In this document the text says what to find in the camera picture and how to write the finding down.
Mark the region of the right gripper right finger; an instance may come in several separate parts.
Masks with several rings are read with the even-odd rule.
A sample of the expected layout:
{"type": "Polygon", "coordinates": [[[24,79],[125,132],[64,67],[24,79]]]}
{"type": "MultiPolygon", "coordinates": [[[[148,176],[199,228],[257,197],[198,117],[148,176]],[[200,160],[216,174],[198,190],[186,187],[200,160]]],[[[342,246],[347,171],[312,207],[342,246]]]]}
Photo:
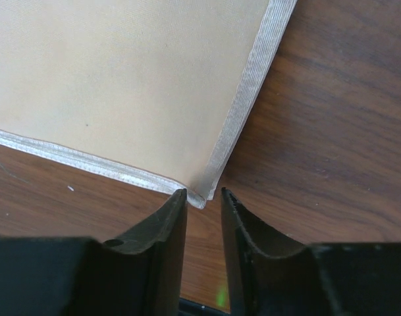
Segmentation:
{"type": "Polygon", "coordinates": [[[232,315],[401,315],[401,242],[302,244],[221,190],[232,315]]]}

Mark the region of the peach satin napkin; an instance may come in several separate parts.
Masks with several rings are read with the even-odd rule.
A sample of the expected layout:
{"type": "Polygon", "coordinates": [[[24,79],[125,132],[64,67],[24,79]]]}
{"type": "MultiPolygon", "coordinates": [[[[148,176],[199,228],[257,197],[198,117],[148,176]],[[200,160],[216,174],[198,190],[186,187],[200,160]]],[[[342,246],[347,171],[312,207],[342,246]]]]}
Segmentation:
{"type": "Polygon", "coordinates": [[[203,208],[294,1],[0,1],[0,145],[203,208]]]}

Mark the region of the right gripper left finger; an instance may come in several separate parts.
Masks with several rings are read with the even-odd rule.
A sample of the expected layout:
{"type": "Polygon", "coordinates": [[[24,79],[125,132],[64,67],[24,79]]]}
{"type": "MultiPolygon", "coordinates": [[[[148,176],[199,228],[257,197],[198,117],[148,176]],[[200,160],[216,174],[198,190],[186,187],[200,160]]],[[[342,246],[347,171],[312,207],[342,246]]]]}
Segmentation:
{"type": "Polygon", "coordinates": [[[179,189],[105,242],[0,237],[0,315],[176,315],[186,221],[179,189]]]}

